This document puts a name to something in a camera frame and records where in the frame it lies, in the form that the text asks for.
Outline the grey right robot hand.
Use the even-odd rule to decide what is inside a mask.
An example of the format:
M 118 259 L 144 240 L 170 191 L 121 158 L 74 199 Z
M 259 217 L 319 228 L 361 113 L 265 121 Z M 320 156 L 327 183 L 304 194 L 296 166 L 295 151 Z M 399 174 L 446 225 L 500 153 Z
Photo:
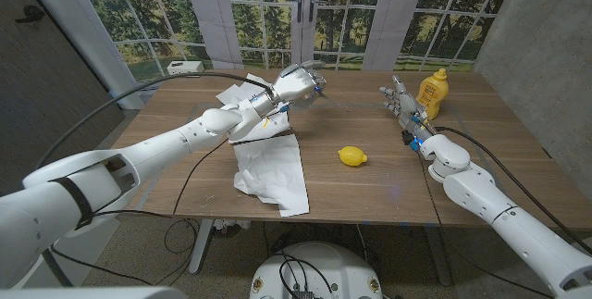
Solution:
M 401 125 L 403 143 L 417 151 L 436 131 L 428 123 L 426 108 L 407 91 L 401 79 L 393 75 L 392 80 L 393 88 L 379 88 L 386 99 L 384 106 L 395 115 Z

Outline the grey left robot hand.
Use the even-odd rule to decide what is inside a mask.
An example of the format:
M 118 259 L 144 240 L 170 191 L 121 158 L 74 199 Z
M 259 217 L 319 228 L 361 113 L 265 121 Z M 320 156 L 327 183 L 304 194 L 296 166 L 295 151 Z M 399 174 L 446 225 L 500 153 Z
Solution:
M 327 81 L 316 71 L 324 65 L 323 61 L 312 60 L 281 70 L 270 86 L 272 103 L 275 106 L 283 103 L 290 108 L 305 109 L 316 99 L 324 97 Z

